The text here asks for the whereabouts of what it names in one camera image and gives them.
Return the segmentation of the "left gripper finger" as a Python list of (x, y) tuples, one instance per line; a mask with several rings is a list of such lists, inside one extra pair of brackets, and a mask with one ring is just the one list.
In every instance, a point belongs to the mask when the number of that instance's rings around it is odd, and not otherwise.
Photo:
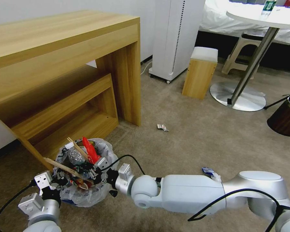
[(70, 182), (67, 182), (66, 184), (62, 184), (59, 186), (59, 190), (61, 193), (64, 192), (69, 192), (69, 188), (72, 186), (72, 184)]
[(65, 180), (65, 172), (60, 168), (53, 168), (52, 178), (53, 181)]

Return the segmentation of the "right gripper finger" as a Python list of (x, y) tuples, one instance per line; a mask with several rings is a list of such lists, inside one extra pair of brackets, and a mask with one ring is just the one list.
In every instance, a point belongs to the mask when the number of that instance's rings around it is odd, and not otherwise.
[(91, 164), (90, 162), (85, 161), (84, 163), (81, 164), (81, 169), (83, 170), (83, 172), (90, 172), (91, 170), (93, 170), (93, 172), (95, 173), (99, 173), (100, 170), (98, 169), (97, 166), (95, 166), (94, 164)]
[(86, 180), (91, 182), (92, 185), (102, 183), (102, 171), (100, 170), (89, 170), (86, 173)]

